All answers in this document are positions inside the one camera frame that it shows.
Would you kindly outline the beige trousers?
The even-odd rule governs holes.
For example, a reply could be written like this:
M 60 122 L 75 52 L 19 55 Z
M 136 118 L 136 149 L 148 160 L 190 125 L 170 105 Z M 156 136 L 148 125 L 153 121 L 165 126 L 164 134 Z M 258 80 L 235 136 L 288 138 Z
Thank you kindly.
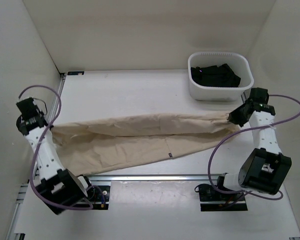
M 134 115 L 58 124 L 52 136 L 65 168 L 94 175 L 213 148 L 239 130 L 228 118 L 227 112 Z

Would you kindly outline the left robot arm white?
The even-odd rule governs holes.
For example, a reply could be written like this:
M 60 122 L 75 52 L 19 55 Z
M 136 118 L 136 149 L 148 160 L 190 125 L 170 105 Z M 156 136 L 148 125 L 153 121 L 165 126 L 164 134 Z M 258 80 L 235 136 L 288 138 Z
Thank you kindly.
M 76 207 L 82 200 L 90 200 L 95 188 L 86 176 L 75 176 L 59 159 L 53 143 L 51 128 L 35 99 L 28 97 L 16 103 L 21 115 L 16 126 L 36 153 L 35 161 L 39 183 L 32 185 L 33 192 L 56 215 Z

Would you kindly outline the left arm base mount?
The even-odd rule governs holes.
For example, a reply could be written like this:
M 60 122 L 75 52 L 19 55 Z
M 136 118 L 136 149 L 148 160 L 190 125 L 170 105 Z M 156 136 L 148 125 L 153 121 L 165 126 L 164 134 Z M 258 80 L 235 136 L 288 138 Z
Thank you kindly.
M 87 199 L 92 204 L 93 210 L 105 211 L 109 209 L 111 194 L 110 184 L 90 184 L 86 190 L 88 194 Z

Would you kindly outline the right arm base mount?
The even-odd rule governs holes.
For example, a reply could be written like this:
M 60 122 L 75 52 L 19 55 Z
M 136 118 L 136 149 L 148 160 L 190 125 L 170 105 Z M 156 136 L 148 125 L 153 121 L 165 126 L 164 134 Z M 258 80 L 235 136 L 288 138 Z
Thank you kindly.
M 194 188 L 199 195 L 201 212 L 240 212 L 248 207 L 243 194 L 224 194 L 209 184 L 199 184 Z

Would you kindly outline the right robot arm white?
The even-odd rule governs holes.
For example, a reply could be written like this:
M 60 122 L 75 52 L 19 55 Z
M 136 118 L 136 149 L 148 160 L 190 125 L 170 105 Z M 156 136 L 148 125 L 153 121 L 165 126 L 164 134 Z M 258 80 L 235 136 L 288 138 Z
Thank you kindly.
M 214 193 L 220 200 L 228 199 L 233 191 L 254 190 L 275 195 L 287 176 L 292 160 L 283 155 L 276 133 L 270 127 L 275 120 L 275 108 L 268 104 L 269 94 L 264 88 L 252 88 L 249 98 L 228 117 L 232 124 L 243 127 L 249 123 L 252 128 L 254 149 L 239 172 L 224 173 L 218 177 Z

